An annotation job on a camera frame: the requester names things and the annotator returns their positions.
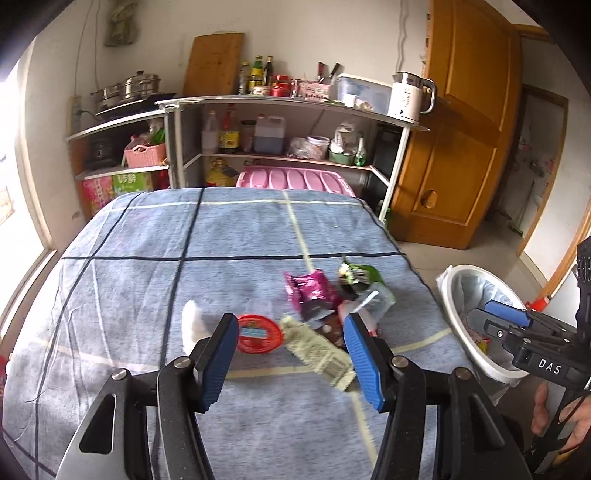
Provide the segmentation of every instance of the trash can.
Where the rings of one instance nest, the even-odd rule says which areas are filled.
[[[489,300],[525,310],[523,302],[500,278],[472,265],[450,266],[437,278],[437,287],[447,320],[478,370],[496,382],[505,384],[506,387],[516,386],[528,373],[513,367],[513,355],[498,342],[491,342],[486,354],[480,350],[468,332],[465,322],[470,310],[483,309]],[[500,392],[502,385],[497,386],[499,388],[493,390],[502,395],[506,388]]]

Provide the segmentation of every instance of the green bowl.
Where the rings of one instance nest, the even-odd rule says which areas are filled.
[[[341,165],[353,165],[353,163],[355,162],[355,156],[330,152],[329,160],[335,163],[340,163]]]

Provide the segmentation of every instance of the electric kettle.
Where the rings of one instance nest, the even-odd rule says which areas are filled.
[[[432,80],[423,79],[412,73],[398,72],[393,77],[394,83],[392,84],[388,116],[417,124],[419,114],[431,113],[435,107],[437,86]],[[428,87],[431,90],[431,101],[426,110],[421,110],[423,87]]]

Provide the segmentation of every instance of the wooden cutting board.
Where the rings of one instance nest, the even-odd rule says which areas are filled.
[[[184,96],[233,95],[244,33],[195,37],[187,65]]]

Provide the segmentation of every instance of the window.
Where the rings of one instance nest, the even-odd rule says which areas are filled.
[[[0,320],[45,250],[25,202],[15,155],[17,67],[0,82]]]

